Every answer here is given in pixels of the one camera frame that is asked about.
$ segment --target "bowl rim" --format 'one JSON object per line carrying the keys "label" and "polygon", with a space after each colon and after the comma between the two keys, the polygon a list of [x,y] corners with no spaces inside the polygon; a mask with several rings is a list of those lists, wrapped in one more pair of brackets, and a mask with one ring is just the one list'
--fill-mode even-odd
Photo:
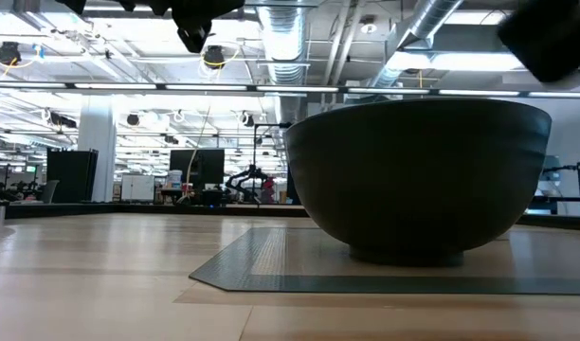
{"label": "bowl rim", "polygon": [[407,103],[407,102],[410,103],[410,102],[422,102],[422,101],[463,101],[463,102],[471,101],[471,102],[511,103],[511,104],[514,104],[515,106],[519,105],[519,106],[526,106],[529,108],[536,109],[539,112],[539,114],[545,114],[545,118],[547,118],[550,121],[553,121],[551,115],[549,115],[549,113],[547,113],[543,109],[540,109],[540,108],[535,107],[535,106],[530,105],[530,104],[521,103],[521,102],[512,101],[512,100],[505,100],[505,99],[482,99],[482,98],[462,98],[462,97],[427,98],[427,99],[390,99],[390,100],[378,101],[378,102],[373,102],[373,103],[357,104],[357,105],[352,105],[350,107],[338,108],[338,109],[334,109],[334,110],[327,111],[324,113],[315,114],[313,116],[307,117],[306,119],[304,119],[302,121],[299,121],[299,122],[292,124],[292,126],[290,128],[288,128],[288,130],[286,132],[290,132],[295,127],[303,125],[304,122],[311,122],[311,121],[315,121],[315,120],[319,120],[319,119],[324,119],[327,116],[336,115],[339,112],[350,111],[355,107],[365,107],[365,106],[384,105],[384,104],[391,105],[391,104],[398,104],[398,103]]}

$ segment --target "black cabinet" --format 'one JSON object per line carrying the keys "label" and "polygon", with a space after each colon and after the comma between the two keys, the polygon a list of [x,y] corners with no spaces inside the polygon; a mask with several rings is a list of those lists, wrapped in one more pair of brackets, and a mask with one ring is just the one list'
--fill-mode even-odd
{"label": "black cabinet", "polygon": [[47,181],[59,181],[52,203],[92,201],[98,160],[98,151],[48,151]]}

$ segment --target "metal frame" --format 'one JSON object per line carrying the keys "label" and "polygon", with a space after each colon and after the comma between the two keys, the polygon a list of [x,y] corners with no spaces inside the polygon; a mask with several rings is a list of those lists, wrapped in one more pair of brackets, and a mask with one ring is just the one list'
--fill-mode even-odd
{"label": "metal frame", "polygon": [[53,82],[0,81],[0,89],[48,91],[50,93],[98,94],[163,94],[163,95],[226,95],[226,96],[293,96],[303,94],[356,95],[419,95],[443,97],[493,97],[531,99],[580,99],[580,92],[496,91],[424,88],[369,88],[348,86],[203,84],[203,83],[134,83],[134,82]]}

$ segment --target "bowl base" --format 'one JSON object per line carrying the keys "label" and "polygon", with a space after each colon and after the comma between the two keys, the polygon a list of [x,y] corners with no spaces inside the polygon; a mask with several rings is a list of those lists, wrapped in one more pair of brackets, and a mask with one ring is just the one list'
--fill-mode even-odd
{"label": "bowl base", "polygon": [[411,267],[450,267],[461,266],[462,252],[456,254],[397,254],[378,250],[364,250],[351,246],[350,256],[355,260],[376,264]]}

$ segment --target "chair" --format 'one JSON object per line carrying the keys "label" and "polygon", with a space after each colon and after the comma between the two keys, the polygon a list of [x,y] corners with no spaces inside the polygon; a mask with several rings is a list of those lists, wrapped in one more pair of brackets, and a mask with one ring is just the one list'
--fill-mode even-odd
{"label": "chair", "polygon": [[40,202],[44,204],[52,204],[52,197],[54,197],[54,190],[59,185],[59,180],[50,180],[45,183],[44,193],[42,194],[42,200]]}

